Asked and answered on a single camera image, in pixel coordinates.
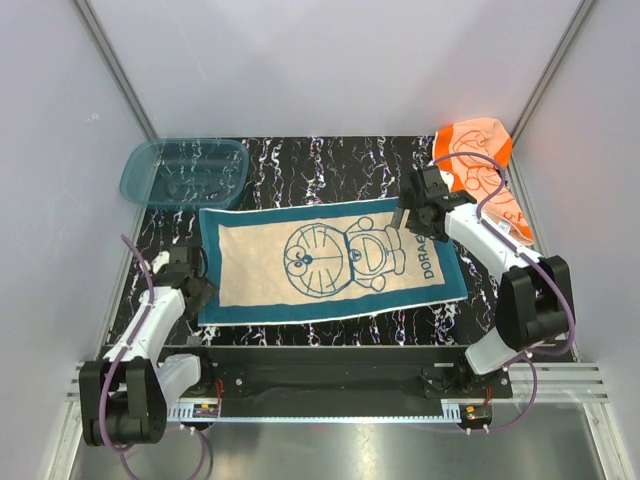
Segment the orange cartoon towel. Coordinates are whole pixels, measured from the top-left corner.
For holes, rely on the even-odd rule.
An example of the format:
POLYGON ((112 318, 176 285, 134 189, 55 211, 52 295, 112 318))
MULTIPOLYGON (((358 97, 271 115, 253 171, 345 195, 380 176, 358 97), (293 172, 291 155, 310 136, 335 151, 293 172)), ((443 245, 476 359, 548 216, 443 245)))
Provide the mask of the orange cartoon towel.
POLYGON ((511 136, 501 121, 491 117, 444 126, 436 132, 432 145, 439 168, 453 175, 452 189, 469 192, 500 229, 531 247, 533 232, 497 169, 508 167, 511 153, 511 136))

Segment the teal beige cartoon towel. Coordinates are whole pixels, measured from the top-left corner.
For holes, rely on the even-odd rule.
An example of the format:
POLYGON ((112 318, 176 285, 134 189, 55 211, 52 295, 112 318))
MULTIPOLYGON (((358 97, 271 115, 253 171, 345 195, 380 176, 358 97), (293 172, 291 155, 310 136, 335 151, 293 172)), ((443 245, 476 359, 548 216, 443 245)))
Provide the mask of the teal beige cartoon towel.
POLYGON ((218 293, 199 324, 322 322, 466 299, 453 244, 393 228, 396 204, 201 210, 207 276, 218 293))

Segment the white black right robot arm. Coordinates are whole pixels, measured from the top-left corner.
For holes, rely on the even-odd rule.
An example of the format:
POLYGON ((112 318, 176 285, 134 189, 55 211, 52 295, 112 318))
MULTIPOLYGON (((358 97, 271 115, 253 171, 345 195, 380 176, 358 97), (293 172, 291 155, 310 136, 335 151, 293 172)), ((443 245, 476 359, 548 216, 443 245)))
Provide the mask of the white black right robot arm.
POLYGON ((561 334, 574 337, 567 262, 544 257, 501 231, 471 194, 450 190, 438 167, 410 173, 391 225, 433 241, 456 241, 499 282, 494 326, 454 363, 445 392, 476 396, 533 348, 561 334))

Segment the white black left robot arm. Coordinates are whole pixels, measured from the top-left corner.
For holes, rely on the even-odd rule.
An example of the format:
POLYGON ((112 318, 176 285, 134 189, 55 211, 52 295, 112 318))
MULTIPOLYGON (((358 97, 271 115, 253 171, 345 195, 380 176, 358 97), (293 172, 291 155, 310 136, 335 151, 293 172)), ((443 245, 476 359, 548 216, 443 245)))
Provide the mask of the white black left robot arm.
POLYGON ((146 281, 139 308, 119 342, 79 371, 83 439, 89 446, 123 450, 159 442, 168 410, 181 395, 206 395, 216 382, 214 369, 196 354, 160 358, 176 322, 198 317, 216 296, 204 249, 174 246, 151 263, 139 251, 134 257, 146 281))

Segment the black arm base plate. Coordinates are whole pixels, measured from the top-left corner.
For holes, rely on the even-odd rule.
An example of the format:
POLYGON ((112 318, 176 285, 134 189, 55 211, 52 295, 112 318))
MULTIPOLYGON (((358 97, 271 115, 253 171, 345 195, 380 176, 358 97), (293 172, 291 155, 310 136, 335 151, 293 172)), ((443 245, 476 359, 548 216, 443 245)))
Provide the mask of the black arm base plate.
POLYGON ((513 397, 503 371, 473 378, 463 371, 460 346, 173 346, 161 358, 195 354, 204 378, 222 379, 231 396, 263 392, 387 391, 437 399, 507 400, 513 397))

